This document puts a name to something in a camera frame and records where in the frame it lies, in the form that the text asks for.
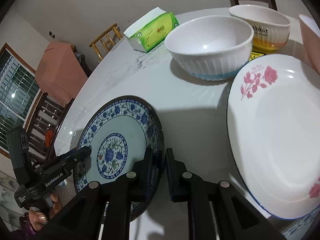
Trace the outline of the pink bowl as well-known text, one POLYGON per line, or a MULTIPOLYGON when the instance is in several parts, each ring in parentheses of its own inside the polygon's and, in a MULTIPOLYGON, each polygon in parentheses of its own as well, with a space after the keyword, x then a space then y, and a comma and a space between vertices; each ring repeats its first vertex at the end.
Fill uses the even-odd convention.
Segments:
POLYGON ((319 27, 313 18, 299 15, 300 29, 307 57, 312 68, 319 74, 320 68, 320 35, 319 27))

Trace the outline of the pink cloth covered furniture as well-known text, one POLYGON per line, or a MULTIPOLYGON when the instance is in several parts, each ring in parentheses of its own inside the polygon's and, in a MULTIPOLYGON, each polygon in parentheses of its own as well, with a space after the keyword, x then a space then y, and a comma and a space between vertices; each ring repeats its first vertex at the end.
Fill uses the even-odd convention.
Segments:
POLYGON ((64 107, 76 98, 88 77, 71 44, 50 42, 39 62, 35 79, 42 92, 64 107))

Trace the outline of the white bowl orange base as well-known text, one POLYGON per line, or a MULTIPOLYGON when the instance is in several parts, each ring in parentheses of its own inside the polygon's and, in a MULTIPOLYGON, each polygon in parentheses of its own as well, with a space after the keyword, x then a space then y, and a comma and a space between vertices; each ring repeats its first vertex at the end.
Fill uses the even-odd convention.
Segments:
POLYGON ((255 48, 274 51, 283 48, 290 35, 290 20, 276 10, 259 5, 242 4, 228 9, 231 16, 248 22, 254 31, 255 48))

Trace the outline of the dark wooden chair at left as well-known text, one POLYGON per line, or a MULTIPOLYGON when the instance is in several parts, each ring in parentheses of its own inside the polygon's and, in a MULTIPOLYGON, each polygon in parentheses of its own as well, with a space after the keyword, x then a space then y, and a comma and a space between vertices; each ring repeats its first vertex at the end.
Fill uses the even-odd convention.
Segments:
POLYGON ((54 142, 74 100, 62 107, 41 92, 26 123, 32 161, 43 164, 55 157, 54 142))

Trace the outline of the window with wooden frame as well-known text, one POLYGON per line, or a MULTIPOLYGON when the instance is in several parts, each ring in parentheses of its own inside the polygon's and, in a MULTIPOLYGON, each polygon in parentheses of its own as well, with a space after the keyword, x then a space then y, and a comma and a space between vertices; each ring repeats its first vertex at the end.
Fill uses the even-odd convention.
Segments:
POLYGON ((7 132, 28 127, 39 93, 35 69, 5 43, 1 48, 1 154, 5 157, 9 156, 7 132))

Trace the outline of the white plate with pink roses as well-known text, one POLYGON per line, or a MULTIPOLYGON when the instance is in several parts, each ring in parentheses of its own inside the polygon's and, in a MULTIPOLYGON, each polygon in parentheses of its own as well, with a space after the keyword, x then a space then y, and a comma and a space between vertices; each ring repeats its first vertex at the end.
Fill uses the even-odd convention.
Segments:
POLYGON ((303 61, 270 54, 246 64, 231 85, 227 131, 253 199, 294 220, 319 206, 319 75, 303 61))

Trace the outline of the light wooden chair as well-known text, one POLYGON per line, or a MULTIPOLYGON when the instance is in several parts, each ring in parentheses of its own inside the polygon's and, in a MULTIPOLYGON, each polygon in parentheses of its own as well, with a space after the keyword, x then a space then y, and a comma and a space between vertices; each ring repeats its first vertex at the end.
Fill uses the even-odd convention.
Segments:
POLYGON ((120 28, 116 23, 108 27, 103 33, 101 33, 97 38, 95 38, 90 44, 89 48, 92 48, 97 55, 99 61, 102 61, 104 56, 100 52, 97 44, 100 43, 106 55, 116 46, 117 42, 123 38, 123 35, 120 33, 120 28))

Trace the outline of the white ribbed bowl blue base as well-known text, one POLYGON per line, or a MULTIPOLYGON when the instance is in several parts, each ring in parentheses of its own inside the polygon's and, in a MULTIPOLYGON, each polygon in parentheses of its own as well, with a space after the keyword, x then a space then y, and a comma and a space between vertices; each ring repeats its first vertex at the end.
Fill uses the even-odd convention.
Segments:
POLYGON ((232 16, 204 16, 185 22, 164 40, 166 49, 189 75, 201 80, 230 79, 249 61, 254 30, 232 16))

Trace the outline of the yellow round warning sticker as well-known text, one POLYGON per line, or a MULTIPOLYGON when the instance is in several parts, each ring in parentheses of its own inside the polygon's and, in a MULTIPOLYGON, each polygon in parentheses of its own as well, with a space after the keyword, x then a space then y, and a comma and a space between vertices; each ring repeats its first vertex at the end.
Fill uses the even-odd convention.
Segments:
POLYGON ((258 51, 251 51, 250 57, 249 57, 249 61, 252 61, 253 59, 256 59, 258 57, 264 56, 265 53, 262 52, 258 52, 258 51))

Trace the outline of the green tissue pack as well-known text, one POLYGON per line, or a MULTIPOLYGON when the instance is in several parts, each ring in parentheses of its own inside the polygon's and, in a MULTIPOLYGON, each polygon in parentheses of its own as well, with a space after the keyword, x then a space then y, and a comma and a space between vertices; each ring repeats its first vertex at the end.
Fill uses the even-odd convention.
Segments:
POLYGON ((179 25, 172 12, 156 7, 130 25, 124 35, 134 50, 148 53, 179 25))

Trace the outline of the blue floral porcelain plate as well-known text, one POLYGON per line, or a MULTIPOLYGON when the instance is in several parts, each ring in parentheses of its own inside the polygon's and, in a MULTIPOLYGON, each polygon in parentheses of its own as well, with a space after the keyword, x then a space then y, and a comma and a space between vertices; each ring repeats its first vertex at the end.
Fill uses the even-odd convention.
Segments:
POLYGON ((77 193, 90 182, 115 181, 143 160, 146 148, 152 150, 150 191, 154 196, 163 173, 164 135, 156 110, 144 99, 125 95, 104 104, 89 120, 78 148, 92 152, 73 170, 77 193))

